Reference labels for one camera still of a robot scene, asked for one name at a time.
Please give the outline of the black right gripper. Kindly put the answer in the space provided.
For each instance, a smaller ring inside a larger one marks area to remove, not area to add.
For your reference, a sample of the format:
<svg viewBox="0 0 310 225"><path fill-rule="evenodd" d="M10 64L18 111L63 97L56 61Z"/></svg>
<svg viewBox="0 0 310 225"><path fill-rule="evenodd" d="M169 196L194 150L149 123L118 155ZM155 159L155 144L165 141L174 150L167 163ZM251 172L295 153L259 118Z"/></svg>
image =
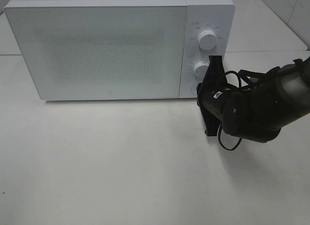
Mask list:
<svg viewBox="0 0 310 225"><path fill-rule="evenodd" d="M205 134L217 136L220 120L223 120L225 104L231 93L238 87L224 78L223 56L209 56L209 66L203 81L197 86L197 104L205 124Z"/></svg>

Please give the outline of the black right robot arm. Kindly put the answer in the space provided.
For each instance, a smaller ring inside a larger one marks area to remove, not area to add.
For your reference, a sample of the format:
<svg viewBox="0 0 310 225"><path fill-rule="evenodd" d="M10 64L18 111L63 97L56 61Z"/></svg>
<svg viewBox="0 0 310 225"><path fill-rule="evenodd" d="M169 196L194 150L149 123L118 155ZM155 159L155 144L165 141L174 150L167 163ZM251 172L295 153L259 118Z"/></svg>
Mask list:
<svg viewBox="0 0 310 225"><path fill-rule="evenodd" d="M282 127L310 112L310 60L296 59L267 73L224 71L211 56L197 86L207 136L221 132L255 142L275 139Z"/></svg>

